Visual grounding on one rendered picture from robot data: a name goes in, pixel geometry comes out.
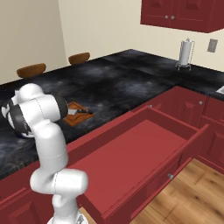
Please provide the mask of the brown wooden cutting board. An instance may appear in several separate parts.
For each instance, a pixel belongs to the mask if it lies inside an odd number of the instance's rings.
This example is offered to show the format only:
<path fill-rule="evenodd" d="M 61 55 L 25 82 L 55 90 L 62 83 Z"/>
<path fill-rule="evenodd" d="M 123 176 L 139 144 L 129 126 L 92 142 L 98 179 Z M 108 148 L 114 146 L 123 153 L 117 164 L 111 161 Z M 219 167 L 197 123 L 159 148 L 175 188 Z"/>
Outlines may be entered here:
<path fill-rule="evenodd" d="M 68 104 L 69 109 L 81 109 L 86 110 L 85 107 L 81 106 L 79 103 L 72 101 Z M 94 117 L 95 115 L 93 113 L 75 113 L 74 115 L 67 115 L 64 118 L 64 121 L 68 123 L 70 126 L 75 126 L 79 123 L 82 123 L 86 121 L 87 119 Z"/>

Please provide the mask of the red open drawer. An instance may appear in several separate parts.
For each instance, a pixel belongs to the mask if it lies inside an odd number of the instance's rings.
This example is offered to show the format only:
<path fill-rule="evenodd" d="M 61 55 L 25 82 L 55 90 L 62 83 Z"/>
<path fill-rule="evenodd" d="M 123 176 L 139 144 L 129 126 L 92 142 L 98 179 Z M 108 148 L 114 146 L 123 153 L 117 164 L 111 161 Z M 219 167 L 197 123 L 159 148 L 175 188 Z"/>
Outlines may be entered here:
<path fill-rule="evenodd" d="M 129 224 L 197 154 L 207 133 L 154 108 L 128 112 L 70 143 L 89 178 L 77 198 L 96 224 Z"/>

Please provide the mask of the red drawer front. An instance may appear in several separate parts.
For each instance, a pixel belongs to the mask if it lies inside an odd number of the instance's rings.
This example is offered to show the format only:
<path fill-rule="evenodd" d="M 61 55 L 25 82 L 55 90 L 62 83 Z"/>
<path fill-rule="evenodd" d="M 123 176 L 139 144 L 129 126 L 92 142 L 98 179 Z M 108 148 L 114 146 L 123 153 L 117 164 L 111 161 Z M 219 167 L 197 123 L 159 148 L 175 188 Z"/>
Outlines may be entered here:
<path fill-rule="evenodd" d="M 224 101 L 209 98 L 206 105 L 205 116 L 224 123 Z"/>

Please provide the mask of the brown wooden stool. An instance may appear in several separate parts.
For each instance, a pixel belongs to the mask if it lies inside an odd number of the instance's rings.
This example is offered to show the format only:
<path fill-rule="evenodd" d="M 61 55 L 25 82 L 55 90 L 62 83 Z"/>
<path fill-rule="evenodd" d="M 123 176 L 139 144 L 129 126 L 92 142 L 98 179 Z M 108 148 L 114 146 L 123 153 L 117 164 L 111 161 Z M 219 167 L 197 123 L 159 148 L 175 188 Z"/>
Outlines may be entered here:
<path fill-rule="evenodd" d="M 68 61 L 71 65 L 77 65 L 77 64 L 88 61 L 89 58 L 90 58 L 90 53 L 83 52 L 83 53 L 78 53 L 78 54 L 70 56 L 68 58 Z"/>
<path fill-rule="evenodd" d="M 17 75 L 23 79 L 30 78 L 30 77 L 36 76 L 38 74 L 42 74 L 45 70 L 46 70 L 46 64 L 39 63 L 39 64 L 19 68 L 17 70 Z"/>

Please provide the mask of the red cupboard door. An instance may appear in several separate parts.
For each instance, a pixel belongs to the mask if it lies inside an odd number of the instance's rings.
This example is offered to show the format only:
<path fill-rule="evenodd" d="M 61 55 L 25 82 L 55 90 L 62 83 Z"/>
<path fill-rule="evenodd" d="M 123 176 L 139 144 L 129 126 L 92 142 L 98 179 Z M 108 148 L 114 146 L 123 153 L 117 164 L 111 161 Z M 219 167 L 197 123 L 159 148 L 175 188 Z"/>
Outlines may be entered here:
<path fill-rule="evenodd" d="M 224 175 L 224 124 L 202 116 L 199 126 L 208 124 L 199 160 Z"/>
<path fill-rule="evenodd" d="M 184 123 L 199 127 L 206 100 L 203 94 L 183 87 L 173 87 L 151 100 L 150 105 Z"/>

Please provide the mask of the white paper towel roll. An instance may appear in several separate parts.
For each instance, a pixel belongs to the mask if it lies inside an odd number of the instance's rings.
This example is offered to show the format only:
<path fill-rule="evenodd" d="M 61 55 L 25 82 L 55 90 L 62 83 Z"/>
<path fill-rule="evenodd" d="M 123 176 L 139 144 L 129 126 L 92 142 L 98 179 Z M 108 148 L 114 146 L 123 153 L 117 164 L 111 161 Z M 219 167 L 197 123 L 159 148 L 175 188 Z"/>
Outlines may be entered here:
<path fill-rule="evenodd" d="M 188 64 L 191 48 L 192 48 L 192 41 L 190 41 L 189 39 L 181 42 L 180 54 L 178 60 L 178 63 L 181 66 L 186 66 Z"/>

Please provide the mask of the red base cupboard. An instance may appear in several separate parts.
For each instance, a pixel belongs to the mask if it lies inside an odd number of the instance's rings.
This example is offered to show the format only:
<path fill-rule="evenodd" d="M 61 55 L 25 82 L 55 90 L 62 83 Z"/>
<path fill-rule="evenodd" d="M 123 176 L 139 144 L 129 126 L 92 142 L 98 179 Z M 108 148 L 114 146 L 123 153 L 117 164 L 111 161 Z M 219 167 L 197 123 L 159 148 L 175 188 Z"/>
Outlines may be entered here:
<path fill-rule="evenodd" d="M 46 224 L 52 218 L 52 196 L 30 188 L 37 168 L 39 161 L 0 180 L 0 224 Z"/>

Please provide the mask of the grey wall socket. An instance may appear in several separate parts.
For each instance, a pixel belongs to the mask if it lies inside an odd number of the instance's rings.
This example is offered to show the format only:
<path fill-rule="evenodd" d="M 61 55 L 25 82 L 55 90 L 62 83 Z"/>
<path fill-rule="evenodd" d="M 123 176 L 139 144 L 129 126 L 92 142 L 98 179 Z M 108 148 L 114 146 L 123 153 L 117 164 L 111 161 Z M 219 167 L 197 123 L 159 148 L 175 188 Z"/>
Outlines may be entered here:
<path fill-rule="evenodd" d="M 214 53 L 216 51 L 216 46 L 218 44 L 218 40 L 217 39 L 210 39 L 209 40 L 209 44 L 208 44 L 208 48 L 207 50 L 210 52 L 210 53 Z"/>

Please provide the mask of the red wall cupboards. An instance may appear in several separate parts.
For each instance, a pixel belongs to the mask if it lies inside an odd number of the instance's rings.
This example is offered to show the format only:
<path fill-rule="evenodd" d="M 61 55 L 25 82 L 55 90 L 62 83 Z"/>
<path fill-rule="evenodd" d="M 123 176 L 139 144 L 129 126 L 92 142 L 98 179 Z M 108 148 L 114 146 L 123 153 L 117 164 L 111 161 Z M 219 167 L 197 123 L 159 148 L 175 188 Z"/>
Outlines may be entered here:
<path fill-rule="evenodd" d="M 216 32 L 224 29 L 224 0 L 142 0 L 141 24 Z"/>

